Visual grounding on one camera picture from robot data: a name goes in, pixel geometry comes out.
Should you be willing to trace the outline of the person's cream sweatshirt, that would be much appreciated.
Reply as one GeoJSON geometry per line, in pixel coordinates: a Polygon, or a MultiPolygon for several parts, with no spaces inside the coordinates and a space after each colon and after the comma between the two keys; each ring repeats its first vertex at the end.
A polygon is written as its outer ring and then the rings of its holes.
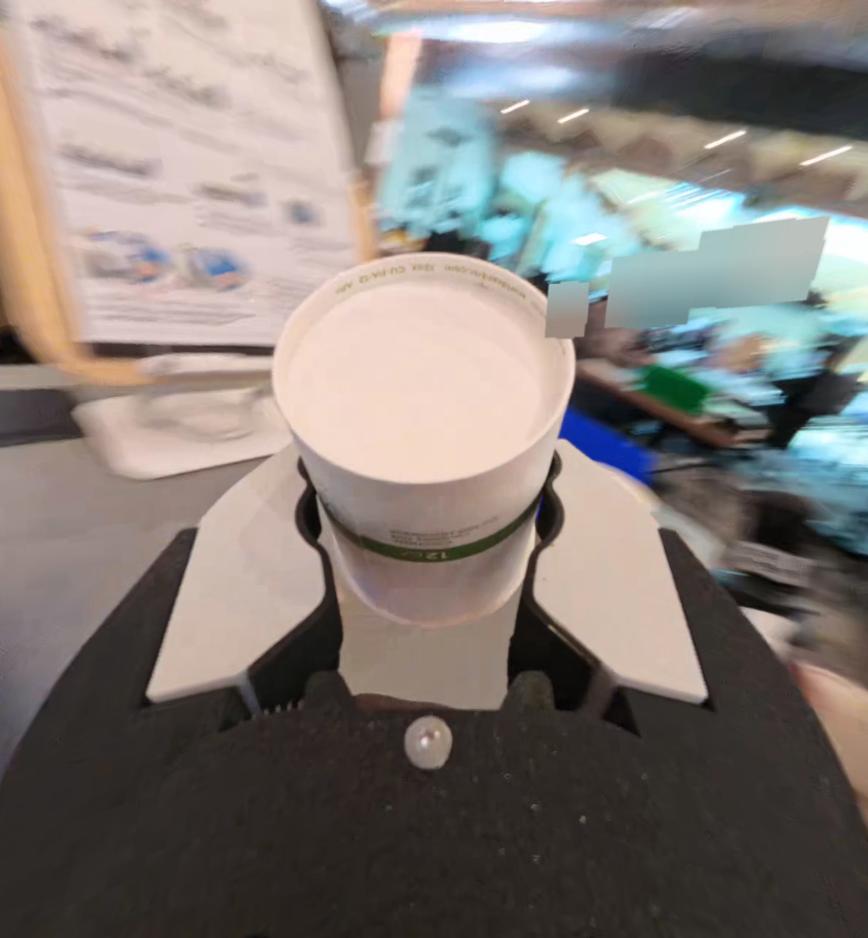
{"type": "Polygon", "coordinates": [[[868,829],[868,689],[808,661],[790,664],[839,758],[868,829]]]}

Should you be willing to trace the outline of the blue plastic bin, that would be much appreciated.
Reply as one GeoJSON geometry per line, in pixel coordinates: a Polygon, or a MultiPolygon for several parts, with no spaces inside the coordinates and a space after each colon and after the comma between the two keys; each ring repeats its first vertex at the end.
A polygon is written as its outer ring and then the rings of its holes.
{"type": "Polygon", "coordinates": [[[605,464],[651,487],[654,453],[614,428],[582,414],[574,406],[569,405],[565,411],[560,439],[569,442],[592,461],[605,464]]]}

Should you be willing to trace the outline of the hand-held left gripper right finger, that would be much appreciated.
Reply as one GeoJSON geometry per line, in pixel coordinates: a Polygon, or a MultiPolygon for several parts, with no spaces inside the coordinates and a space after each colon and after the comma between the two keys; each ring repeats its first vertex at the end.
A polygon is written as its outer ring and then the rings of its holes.
{"type": "Polygon", "coordinates": [[[635,690],[708,690],[648,488],[559,441],[511,637],[511,680],[545,674],[557,709],[603,714],[635,690]]]}

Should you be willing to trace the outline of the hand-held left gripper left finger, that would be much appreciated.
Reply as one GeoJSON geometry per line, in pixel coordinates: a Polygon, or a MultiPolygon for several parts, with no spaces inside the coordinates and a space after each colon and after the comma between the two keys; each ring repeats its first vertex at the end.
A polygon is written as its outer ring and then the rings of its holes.
{"type": "Polygon", "coordinates": [[[292,707],[343,639],[315,492],[295,448],[202,517],[146,688],[151,704],[221,689],[251,713],[292,707]]]}

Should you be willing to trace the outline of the white paper cup green band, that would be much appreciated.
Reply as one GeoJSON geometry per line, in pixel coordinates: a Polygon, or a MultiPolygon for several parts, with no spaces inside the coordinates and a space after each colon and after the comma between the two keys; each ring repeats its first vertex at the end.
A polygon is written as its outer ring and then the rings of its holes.
{"type": "Polygon", "coordinates": [[[354,267],[278,337],[276,403],[352,592],[403,625],[491,615],[525,577],[576,377],[546,297],[498,265],[354,267]]]}

